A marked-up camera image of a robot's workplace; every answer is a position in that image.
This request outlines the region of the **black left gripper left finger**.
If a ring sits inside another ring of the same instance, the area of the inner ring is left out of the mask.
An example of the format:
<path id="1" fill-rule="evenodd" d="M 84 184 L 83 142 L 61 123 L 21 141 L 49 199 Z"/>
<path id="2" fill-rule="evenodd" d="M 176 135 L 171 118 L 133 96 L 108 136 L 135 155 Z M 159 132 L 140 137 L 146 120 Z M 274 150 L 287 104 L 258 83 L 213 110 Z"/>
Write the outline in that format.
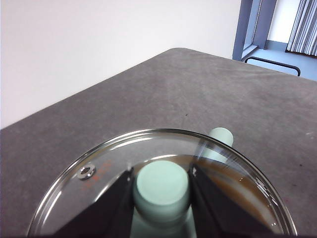
<path id="1" fill-rule="evenodd" d="M 134 170 L 124 171 L 92 205 L 54 233 L 54 238 L 128 238 L 134 213 Z"/>

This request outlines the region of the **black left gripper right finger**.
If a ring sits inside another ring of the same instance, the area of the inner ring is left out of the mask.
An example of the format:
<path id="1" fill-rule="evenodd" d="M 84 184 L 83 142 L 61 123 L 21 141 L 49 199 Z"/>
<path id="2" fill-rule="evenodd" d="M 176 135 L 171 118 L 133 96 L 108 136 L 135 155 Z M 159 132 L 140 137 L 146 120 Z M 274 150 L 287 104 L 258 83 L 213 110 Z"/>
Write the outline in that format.
<path id="1" fill-rule="evenodd" d="M 191 206 L 198 238 L 282 238 L 251 216 L 196 164 L 189 167 Z"/>

